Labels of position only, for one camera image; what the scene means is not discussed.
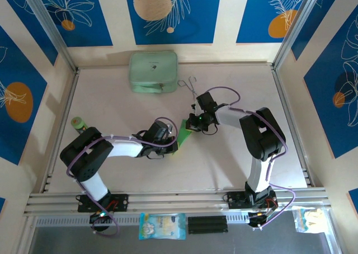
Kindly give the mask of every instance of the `snack bag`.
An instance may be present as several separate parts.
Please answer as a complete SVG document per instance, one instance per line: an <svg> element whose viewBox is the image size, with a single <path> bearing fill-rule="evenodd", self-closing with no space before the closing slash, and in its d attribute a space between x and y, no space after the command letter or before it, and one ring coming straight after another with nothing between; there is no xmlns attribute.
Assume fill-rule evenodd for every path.
<svg viewBox="0 0 358 254"><path fill-rule="evenodd" d="M139 218L139 239L179 239L184 240L185 214L146 214Z"/></svg>

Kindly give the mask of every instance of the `gray floor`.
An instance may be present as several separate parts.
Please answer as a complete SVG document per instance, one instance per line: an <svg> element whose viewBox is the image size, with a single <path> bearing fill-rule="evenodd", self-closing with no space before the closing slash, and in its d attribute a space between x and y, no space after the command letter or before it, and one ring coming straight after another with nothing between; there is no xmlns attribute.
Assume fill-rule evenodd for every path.
<svg viewBox="0 0 358 254"><path fill-rule="evenodd" d="M138 226L126 226L118 238L102 238L88 227L37 228L30 253L330 253L324 234L296 232L291 212L285 212L263 231L252 231L246 224L230 225L226 234L187 235L184 241L140 241L138 232Z"/></svg>

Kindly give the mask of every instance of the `metal scissors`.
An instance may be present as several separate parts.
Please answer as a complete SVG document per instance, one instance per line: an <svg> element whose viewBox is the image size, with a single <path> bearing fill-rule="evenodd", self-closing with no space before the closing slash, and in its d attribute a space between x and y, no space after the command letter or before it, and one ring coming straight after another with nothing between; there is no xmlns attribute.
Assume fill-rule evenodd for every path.
<svg viewBox="0 0 358 254"><path fill-rule="evenodd" d="M195 92L194 85L193 85L193 83L196 82L196 78L194 76L190 76L188 81L189 81L189 84L186 83L186 81L184 81L183 79L181 79L180 81L178 81L178 85L180 87L183 87L183 86L188 87L188 89L192 93L192 96L193 96L194 100L196 100L197 93Z"/></svg>

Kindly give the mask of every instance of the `plastic packaging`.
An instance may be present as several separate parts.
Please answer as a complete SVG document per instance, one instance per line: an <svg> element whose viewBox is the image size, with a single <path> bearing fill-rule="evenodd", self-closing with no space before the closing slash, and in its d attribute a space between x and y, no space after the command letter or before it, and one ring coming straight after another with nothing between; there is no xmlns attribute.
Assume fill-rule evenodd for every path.
<svg viewBox="0 0 358 254"><path fill-rule="evenodd" d="M328 231L327 219L320 208L292 207L296 231L299 233L324 233Z"/></svg>
<svg viewBox="0 0 358 254"><path fill-rule="evenodd" d="M179 239L186 237L185 214L146 214L139 219L139 239Z"/></svg>
<svg viewBox="0 0 358 254"><path fill-rule="evenodd" d="M178 58L173 51L140 51L129 63L133 92L169 93L177 89Z"/></svg>
<svg viewBox="0 0 358 254"><path fill-rule="evenodd" d="M84 131L88 129L86 123L82 120L81 117L75 117L71 120L71 125L75 130L81 135Z"/></svg>

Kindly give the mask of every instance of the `orange circle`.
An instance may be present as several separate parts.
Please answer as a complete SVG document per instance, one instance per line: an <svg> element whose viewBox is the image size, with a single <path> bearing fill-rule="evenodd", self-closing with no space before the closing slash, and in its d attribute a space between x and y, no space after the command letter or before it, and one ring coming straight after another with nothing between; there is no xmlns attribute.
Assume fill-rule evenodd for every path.
<svg viewBox="0 0 358 254"><path fill-rule="evenodd" d="M274 38L285 37L296 14L296 10L289 10L276 16L268 26L268 34Z"/></svg>
<svg viewBox="0 0 358 254"><path fill-rule="evenodd" d="M12 120L18 123L23 124L27 122L34 106L31 90L22 82L13 82L6 88L6 90L11 92L5 93L6 97L10 98L5 103L8 115Z"/></svg>
<svg viewBox="0 0 358 254"><path fill-rule="evenodd" d="M72 31L74 30L74 23L71 22L70 20L63 20L61 22L61 25L64 29L68 30L68 31Z"/></svg>
<svg viewBox="0 0 358 254"><path fill-rule="evenodd" d="M333 104L339 109L345 104L345 95L341 92L335 93L333 96Z"/></svg>

